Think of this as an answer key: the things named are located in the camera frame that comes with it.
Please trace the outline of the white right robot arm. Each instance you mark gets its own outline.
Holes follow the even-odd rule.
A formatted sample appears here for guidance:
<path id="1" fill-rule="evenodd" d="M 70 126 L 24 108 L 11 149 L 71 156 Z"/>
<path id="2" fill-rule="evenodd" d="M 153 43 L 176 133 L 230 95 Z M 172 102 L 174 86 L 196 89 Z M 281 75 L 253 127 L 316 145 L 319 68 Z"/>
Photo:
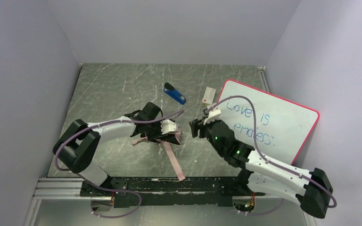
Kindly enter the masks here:
<path id="1" fill-rule="evenodd" d="M 337 206 L 331 182 L 322 169 L 305 170 L 267 156 L 237 140 L 221 120 L 194 119 L 189 126 L 193 138 L 205 138 L 229 165 L 241 169 L 239 189 L 276 195 L 320 219 Z"/>

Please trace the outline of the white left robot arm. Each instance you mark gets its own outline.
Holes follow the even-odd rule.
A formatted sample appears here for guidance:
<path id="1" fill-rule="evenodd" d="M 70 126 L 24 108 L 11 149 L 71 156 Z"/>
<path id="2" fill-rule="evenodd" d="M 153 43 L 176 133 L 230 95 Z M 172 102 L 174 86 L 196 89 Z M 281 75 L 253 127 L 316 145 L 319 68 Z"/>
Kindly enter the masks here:
<path id="1" fill-rule="evenodd" d="M 171 151 L 171 144 L 180 144 L 181 129 L 173 119 L 180 114 L 165 116 L 159 106 L 148 102 L 143 109 L 115 120 L 95 123 L 75 120 L 53 147 L 55 167 L 77 174 L 95 188 L 97 195 L 125 193 L 127 186 L 115 185 L 115 180 L 93 163 L 97 147 L 117 138 L 139 136 L 132 145 L 151 142 Z"/>

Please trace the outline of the pink and black folding umbrella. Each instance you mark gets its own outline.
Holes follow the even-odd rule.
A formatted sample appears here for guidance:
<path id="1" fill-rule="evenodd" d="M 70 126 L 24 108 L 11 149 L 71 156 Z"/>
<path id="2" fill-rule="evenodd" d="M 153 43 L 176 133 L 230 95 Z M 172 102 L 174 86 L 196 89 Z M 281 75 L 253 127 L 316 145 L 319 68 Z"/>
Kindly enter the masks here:
<path id="1" fill-rule="evenodd" d="M 167 135 L 170 135 L 171 138 L 175 138 L 175 141 L 178 142 L 178 145 L 180 144 L 180 138 L 181 138 L 181 129 L 179 128 L 178 132 L 175 133 L 175 134 L 167 134 Z M 181 166 L 179 165 L 179 162 L 174 154 L 174 151 L 170 145 L 170 142 L 169 141 L 164 141 L 162 139 L 156 139 L 156 141 L 158 142 L 158 145 L 162 145 L 164 150 L 166 151 L 167 153 L 167 156 L 172 164 L 172 167 L 177 175 L 177 178 L 179 181 L 183 181 L 186 179 L 182 169 L 181 169 Z"/>

